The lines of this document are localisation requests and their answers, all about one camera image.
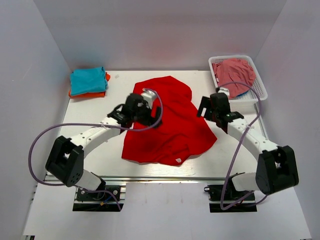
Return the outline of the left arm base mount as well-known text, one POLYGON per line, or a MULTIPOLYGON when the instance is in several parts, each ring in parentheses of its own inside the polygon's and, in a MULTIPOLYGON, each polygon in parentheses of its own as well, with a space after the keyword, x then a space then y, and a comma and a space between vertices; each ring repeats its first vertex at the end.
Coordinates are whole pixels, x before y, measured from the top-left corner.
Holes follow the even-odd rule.
POLYGON ((126 187, 121 185, 106 185, 105 190, 111 192, 114 198, 106 192, 89 193, 78 189, 73 202, 73 212, 120 212, 125 202, 126 187))

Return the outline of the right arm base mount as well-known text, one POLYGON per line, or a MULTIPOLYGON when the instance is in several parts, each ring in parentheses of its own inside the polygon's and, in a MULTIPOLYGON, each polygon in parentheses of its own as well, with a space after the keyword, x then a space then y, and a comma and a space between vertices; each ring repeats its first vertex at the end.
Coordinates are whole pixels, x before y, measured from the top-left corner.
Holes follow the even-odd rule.
MULTIPOLYGON (((220 207, 221 196, 223 185, 222 184, 211 184, 204 187, 204 192, 208 194, 209 198, 209 211, 210 213, 253 213, 257 212, 257 207, 255 206, 256 199, 255 195, 252 193, 246 199, 235 204, 227 210, 222 210, 220 207)), ((233 186, 228 185, 226 187, 223 206, 233 203, 237 199, 245 196, 248 191, 236 191, 233 186)))

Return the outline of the red t-shirt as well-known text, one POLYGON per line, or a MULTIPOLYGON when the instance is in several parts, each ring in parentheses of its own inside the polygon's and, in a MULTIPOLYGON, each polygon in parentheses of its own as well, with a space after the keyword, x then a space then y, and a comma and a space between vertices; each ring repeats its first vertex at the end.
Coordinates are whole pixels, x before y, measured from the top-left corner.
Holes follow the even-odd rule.
POLYGON ((201 155, 217 141, 203 117, 192 103, 192 90, 172 76, 164 76, 135 84, 133 92, 156 91, 160 98, 154 106, 163 106, 162 124, 143 130, 139 123, 125 135, 122 158, 138 163, 179 166, 191 156, 201 155))

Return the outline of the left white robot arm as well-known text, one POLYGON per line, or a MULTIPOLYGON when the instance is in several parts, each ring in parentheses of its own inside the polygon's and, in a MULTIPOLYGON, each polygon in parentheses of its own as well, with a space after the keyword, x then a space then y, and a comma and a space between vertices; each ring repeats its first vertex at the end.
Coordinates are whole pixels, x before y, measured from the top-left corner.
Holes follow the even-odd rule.
POLYGON ((141 94, 131 93, 125 103, 117 105, 100 123, 72 137, 59 136, 52 146, 45 169, 66 187, 87 191, 94 199, 105 196, 106 183, 98 175, 84 169, 85 158, 97 147, 125 131, 134 131, 139 123, 147 131, 162 123, 164 107, 155 107, 159 94, 149 88, 141 94))

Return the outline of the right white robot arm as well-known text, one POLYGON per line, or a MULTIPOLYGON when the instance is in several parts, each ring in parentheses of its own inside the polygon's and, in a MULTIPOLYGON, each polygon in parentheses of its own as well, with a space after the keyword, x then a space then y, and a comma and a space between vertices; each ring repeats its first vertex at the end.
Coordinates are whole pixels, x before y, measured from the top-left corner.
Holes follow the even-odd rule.
POLYGON ((236 173, 228 178, 225 192, 229 198, 236 200, 251 191, 268 196, 299 184, 294 150, 265 138, 242 114, 231 111, 225 93, 202 97, 197 116, 214 122, 227 135, 238 140, 257 161, 255 172, 236 173))

